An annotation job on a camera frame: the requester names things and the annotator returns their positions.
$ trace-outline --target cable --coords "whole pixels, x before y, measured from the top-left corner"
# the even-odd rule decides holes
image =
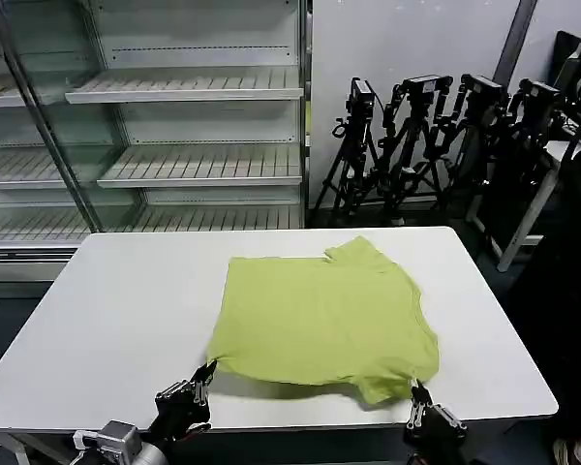
[[[385,107],[383,106],[383,103],[381,101],[381,99],[379,98],[379,94],[377,92],[375,92],[375,89],[373,89],[372,85],[370,85],[370,82],[368,82],[366,80],[366,84],[368,85],[368,88],[370,89],[370,91],[375,94],[375,97],[377,98],[377,102],[379,102],[379,107],[381,107],[381,113],[385,113]]]

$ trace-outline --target floor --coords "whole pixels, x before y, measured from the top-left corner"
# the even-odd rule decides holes
[[[495,296],[503,300],[509,288],[512,286],[523,267],[525,261],[513,264],[507,273],[500,273],[495,268],[494,258],[485,252],[480,234],[465,223],[462,219],[456,219],[460,215],[450,215],[446,219],[436,218],[425,211],[409,212],[407,226],[449,225],[457,231],[461,240],[467,247],[470,255],[484,275]],[[316,225],[323,223],[323,218],[317,219]],[[352,226],[376,226],[372,224],[370,215],[356,220],[358,225]],[[1,299],[0,298],[0,357],[7,350],[19,330],[36,307],[38,299]],[[545,421],[525,421],[516,424],[492,449],[483,453],[479,460],[488,465],[528,464],[528,465],[553,465],[554,461],[550,453],[550,444],[545,438]],[[15,465],[15,457],[0,448],[0,465]]]

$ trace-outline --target white table leg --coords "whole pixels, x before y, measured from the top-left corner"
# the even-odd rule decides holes
[[[470,222],[477,228],[478,231],[486,235],[486,227],[477,216],[473,217]],[[502,252],[502,249],[500,248],[499,244],[495,241],[492,235],[489,234],[488,239],[490,241],[491,248],[493,249],[493,253],[497,256],[498,259],[500,259],[504,254]]]
[[[542,184],[540,184],[537,194],[532,200],[527,212],[525,212],[523,220],[521,220],[518,229],[514,233],[507,248],[504,250],[504,254],[500,259],[497,270],[504,272],[510,268],[514,257],[516,257],[521,245],[523,245],[528,234],[532,230],[535,220],[538,218],[542,208],[546,205],[549,197],[551,197],[551,194],[558,183],[559,172],[559,168],[554,167],[547,172],[546,176],[544,176]]]
[[[30,465],[25,445],[10,434],[0,433],[0,446],[15,454],[15,458],[19,465]]]
[[[477,195],[472,199],[472,203],[469,205],[469,210],[467,210],[467,215],[465,215],[465,221],[471,223],[474,221],[474,218],[477,218],[477,212],[482,205],[482,196]]]

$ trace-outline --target white table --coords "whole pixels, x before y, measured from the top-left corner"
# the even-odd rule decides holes
[[[159,390],[202,364],[232,257],[317,257],[363,235],[422,290],[439,336],[429,383],[460,419],[550,416],[558,405],[498,301],[449,228],[107,233],[88,237],[0,360],[0,433],[147,428]],[[410,402],[365,410],[335,389],[280,400],[276,385],[218,373],[214,428],[403,423]]]
[[[507,271],[522,246],[537,245],[540,240],[542,240],[542,235],[530,235],[530,231],[534,227],[535,221],[551,197],[551,194],[553,194],[555,187],[558,185],[562,160],[564,155],[566,155],[569,144],[570,142],[567,140],[550,140],[546,147],[544,147],[546,153],[551,156],[549,170],[544,175],[544,178],[542,179],[542,182],[540,183],[540,186],[538,187],[538,190],[535,193],[530,206],[523,215],[519,226],[512,235],[512,238],[510,239],[505,249],[502,250],[495,239],[492,237],[490,238],[493,251],[499,258],[497,270],[501,272]],[[579,143],[575,149],[574,156],[576,156],[580,151],[581,143]],[[480,209],[481,202],[481,196],[478,196],[474,199],[469,211],[467,212],[467,221],[474,223],[477,228],[482,233],[484,233],[484,225],[477,217],[477,212]]]

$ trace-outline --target shoe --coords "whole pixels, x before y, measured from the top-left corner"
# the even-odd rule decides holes
[[[581,465],[581,439],[576,442],[558,439],[553,443],[557,465]]]

